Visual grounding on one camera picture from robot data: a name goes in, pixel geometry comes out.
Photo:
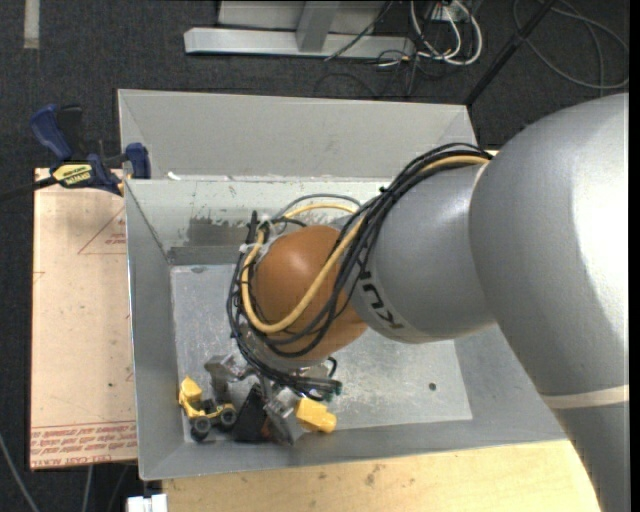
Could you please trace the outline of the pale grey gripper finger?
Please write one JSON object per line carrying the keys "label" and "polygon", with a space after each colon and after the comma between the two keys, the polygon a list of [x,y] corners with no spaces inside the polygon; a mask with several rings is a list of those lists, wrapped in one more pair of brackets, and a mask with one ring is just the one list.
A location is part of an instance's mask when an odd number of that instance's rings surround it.
{"label": "pale grey gripper finger", "polygon": [[264,411],[272,440],[294,445],[304,434],[295,414],[299,397],[288,388],[272,388],[267,392]]}
{"label": "pale grey gripper finger", "polygon": [[240,381],[241,368],[232,353],[211,357],[204,367],[210,375],[211,387],[217,401],[230,401],[232,384]]}

